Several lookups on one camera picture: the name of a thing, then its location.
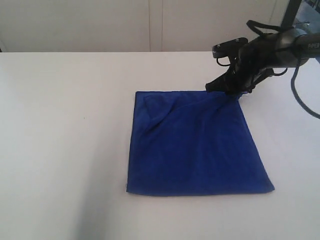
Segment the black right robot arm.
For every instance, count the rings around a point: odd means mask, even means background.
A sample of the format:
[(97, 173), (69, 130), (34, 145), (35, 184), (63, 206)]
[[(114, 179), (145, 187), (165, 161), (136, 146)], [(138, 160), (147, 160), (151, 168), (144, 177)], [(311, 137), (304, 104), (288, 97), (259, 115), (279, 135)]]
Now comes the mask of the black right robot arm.
[(227, 95), (250, 93), (269, 77), (274, 69), (297, 68), (309, 59), (320, 56), (319, 33), (308, 34), (291, 28), (280, 33), (267, 33), (248, 41), (240, 37), (213, 46), (213, 57), (228, 58), (227, 71), (207, 83), (207, 92), (224, 92)]

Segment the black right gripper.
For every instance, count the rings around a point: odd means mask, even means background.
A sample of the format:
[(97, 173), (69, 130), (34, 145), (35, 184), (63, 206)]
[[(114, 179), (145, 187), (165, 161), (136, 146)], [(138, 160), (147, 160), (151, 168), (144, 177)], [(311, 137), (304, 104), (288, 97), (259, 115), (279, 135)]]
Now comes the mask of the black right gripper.
[(266, 67), (267, 55), (259, 45), (246, 44), (239, 50), (236, 62), (226, 73), (206, 83), (205, 90), (227, 95), (251, 93), (257, 84), (273, 75), (273, 70)]

